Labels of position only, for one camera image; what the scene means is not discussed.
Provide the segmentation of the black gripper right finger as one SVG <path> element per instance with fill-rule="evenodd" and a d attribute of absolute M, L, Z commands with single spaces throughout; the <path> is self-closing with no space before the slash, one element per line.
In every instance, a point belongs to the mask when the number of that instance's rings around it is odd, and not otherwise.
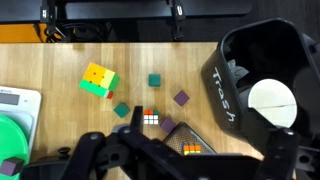
<path fill-rule="evenodd" d="M 293 130 L 282 128 L 274 131 L 254 180 L 292 180 L 299 141 L 300 136 Z"/>

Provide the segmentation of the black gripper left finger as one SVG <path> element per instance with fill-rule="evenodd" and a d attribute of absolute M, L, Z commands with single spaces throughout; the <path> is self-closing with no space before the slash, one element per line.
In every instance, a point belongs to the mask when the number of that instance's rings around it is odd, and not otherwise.
<path fill-rule="evenodd" d="M 137 180 L 185 180 L 181 156 L 163 142 L 147 138 L 142 120 L 143 107 L 136 106 L 130 124 L 116 126 L 109 136 L 82 135 L 61 180 L 102 180 L 115 167 Z"/>

